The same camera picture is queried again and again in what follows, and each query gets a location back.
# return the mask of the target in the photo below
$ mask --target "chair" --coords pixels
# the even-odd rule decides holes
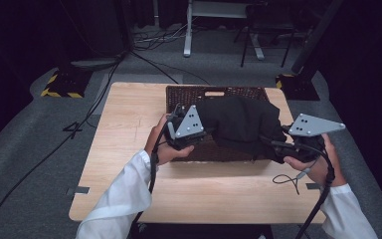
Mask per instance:
[[[283,67],[287,59],[287,53],[289,51],[289,47],[295,32],[295,27],[288,10],[288,4],[284,1],[278,0],[273,0],[272,2],[263,1],[259,3],[253,3],[246,7],[246,14],[246,26],[240,29],[237,37],[234,40],[234,42],[237,42],[243,30],[247,28],[241,67],[244,67],[244,60],[247,53],[250,34],[275,34],[274,38],[271,40],[271,43],[276,43],[278,41],[278,36],[280,35],[290,34],[286,47],[260,47],[262,49],[286,49],[281,64],[281,67]]]

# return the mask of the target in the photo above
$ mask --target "wire basket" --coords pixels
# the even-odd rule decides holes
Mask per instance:
[[[212,98],[242,96],[260,101],[269,98],[260,87],[211,87],[211,86],[168,86],[166,87],[166,112],[172,113],[176,106],[186,109],[196,103]],[[254,157],[226,147],[219,147],[211,135],[196,145],[188,157],[175,158],[173,161],[250,161],[266,159],[263,155]]]

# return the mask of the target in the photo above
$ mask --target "handheld controller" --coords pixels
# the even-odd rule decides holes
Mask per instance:
[[[277,157],[291,156],[301,162],[310,162],[318,159],[325,149],[321,134],[345,129],[345,125],[300,114],[292,125],[283,125],[282,128],[284,133],[291,136],[293,143],[274,141],[260,136],[261,142],[272,147]],[[191,106],[187,113],[185,107],[177,106],[168,118],[164,135],[170,146],[180,150],[203,141],[207,130],[200,121],[196,106]]]
[[[191,106],[186,114],[185,107],[177,106],[168,118],[164,134],[166,142],[176,150],[180,150],[201,142],[207,133],[195,106]]]
[[[282,126],[293,143],[271,141],[277,156],[291,156],[301,162],[311,162],[325,150],[322,133],[345,129],[345,124],[300,114],[290,126]]]

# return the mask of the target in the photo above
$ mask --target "table leg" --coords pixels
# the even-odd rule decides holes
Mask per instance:
[[[263,54],[263,50],[260,47],[259,43],[259,34],[251,34],[251,41],[253,42],[254,50],[256,51],[257,58],[262,61],[265,59],[265,54]]]
[[[185,36],[184,57],[191,56],[191,40],[192,40],[192,0],[188,0],[187,11],[187,33]]]

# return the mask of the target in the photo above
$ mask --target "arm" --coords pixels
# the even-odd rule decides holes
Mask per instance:
[[[373,228],[363,214],[358,200],[350,189],[340,169],[339,158],[334,145],[327,134],[323,135],[325,150],[334,167],[335,179],[330,192],[321,206],[326,219],[324,231],[332,238],[377,238]],[[302,163],[295,158],[285,157],[284,161],[292,168],[303,171],[310,168],[307,174],[317,184],[323,186],[327,174],[327,163],[324,158],[317,162]]]
[[[332,238],[377,238],[349,184],[331,187],[321,211],[322,228]]]
[[[150,181],[150,157],[157,138],[166,123],[163,115],[148,137],[146,146],[140,150],[123,168],[101,196],[97,205],[80,224],[77,238],[126,238],[136,213],[144,211],[151,204],[148,191]],[[175,150],[166,143],[158,146],[158,165],[175,157],[185,157],[194,146]]]

